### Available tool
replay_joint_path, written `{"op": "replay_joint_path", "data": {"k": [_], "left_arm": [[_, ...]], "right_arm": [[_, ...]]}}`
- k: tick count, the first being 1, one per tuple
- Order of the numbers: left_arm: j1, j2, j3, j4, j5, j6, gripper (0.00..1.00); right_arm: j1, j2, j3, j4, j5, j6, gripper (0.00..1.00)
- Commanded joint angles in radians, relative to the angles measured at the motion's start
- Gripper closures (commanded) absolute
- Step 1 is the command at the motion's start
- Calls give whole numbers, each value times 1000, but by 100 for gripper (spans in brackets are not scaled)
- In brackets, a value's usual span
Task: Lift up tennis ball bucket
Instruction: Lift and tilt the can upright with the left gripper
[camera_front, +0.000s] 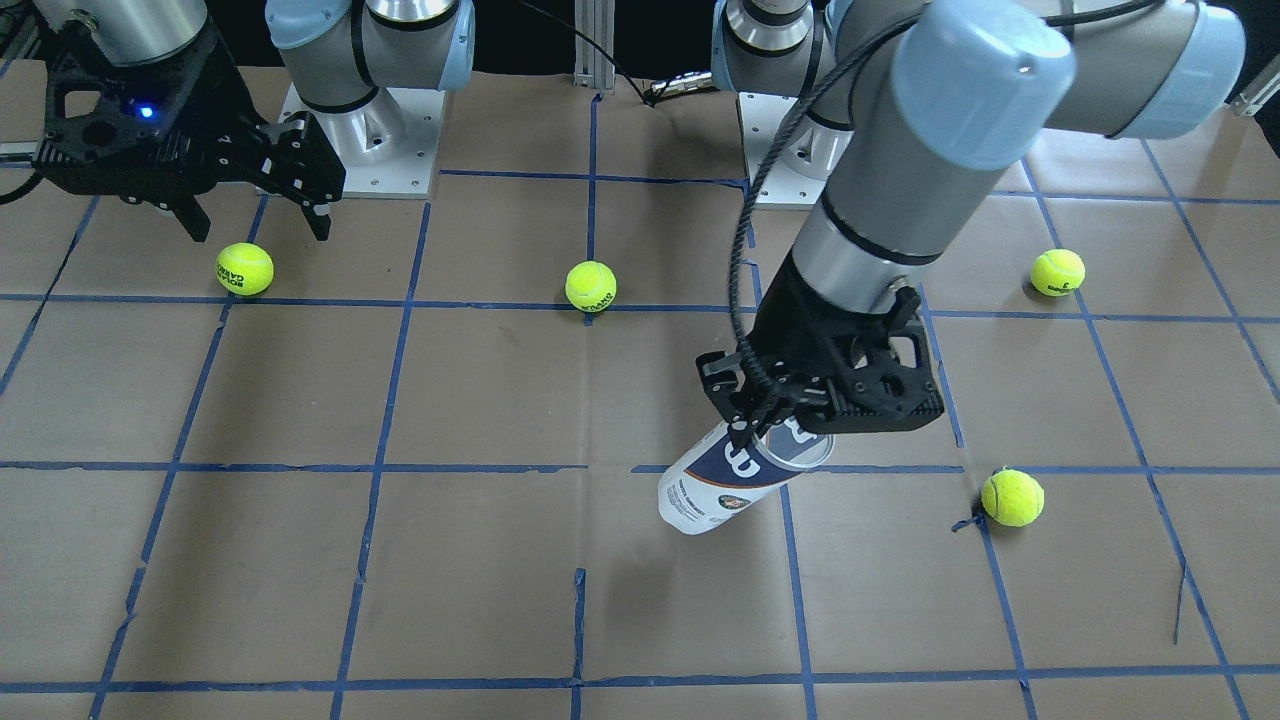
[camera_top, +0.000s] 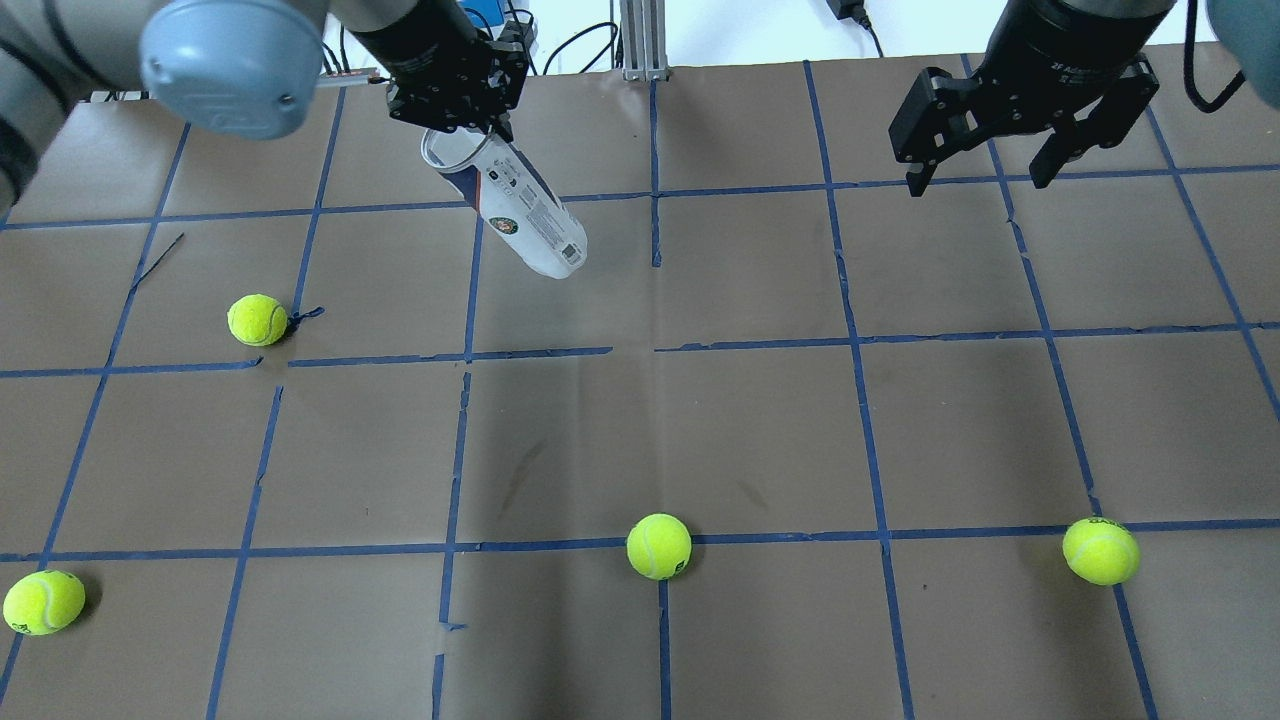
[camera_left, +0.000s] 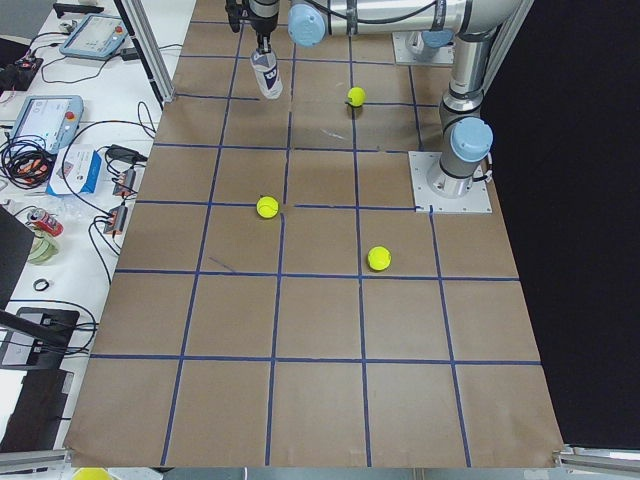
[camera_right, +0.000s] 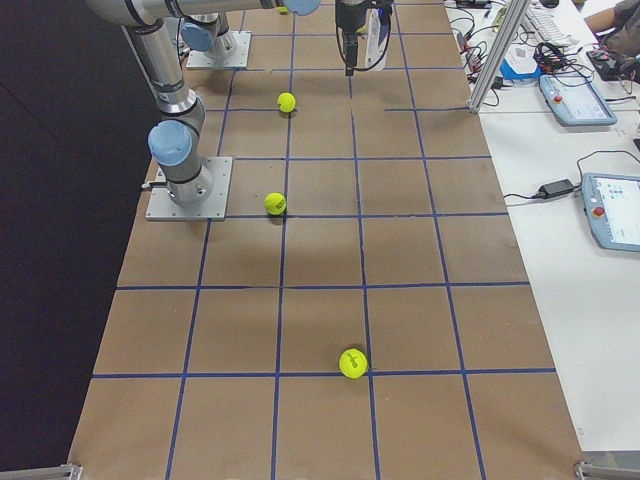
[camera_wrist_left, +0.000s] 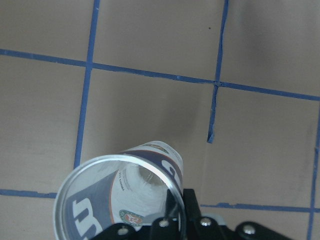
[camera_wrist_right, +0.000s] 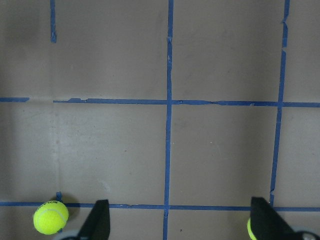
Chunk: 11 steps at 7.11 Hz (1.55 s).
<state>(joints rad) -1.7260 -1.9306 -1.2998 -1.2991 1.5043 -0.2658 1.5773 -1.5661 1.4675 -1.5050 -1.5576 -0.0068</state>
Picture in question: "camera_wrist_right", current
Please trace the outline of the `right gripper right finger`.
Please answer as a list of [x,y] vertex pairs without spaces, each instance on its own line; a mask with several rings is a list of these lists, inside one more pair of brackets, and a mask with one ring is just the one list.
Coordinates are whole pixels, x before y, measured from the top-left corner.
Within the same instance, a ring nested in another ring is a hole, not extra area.
[[263,197],[250,202],[251,229],[257,240],[285,240],[294,230]]

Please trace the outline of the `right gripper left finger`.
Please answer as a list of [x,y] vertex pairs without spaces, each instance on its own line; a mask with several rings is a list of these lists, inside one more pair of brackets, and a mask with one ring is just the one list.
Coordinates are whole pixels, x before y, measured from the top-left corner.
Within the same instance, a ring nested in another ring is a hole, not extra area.
[[97,200],[77,234],[78,240],[108,240],[111,232],[109,201]]

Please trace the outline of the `tennis ball near right arm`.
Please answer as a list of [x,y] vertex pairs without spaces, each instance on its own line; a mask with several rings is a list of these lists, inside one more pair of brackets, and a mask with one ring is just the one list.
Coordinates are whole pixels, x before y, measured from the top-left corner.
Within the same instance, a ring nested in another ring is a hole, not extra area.
[[252,228],[251,228],[251,219],[250,218],[247,221],[247,232],[248,232],[248,235],[251,240],[257,240],[257,238],[255,237],[255,235],[252,231]]

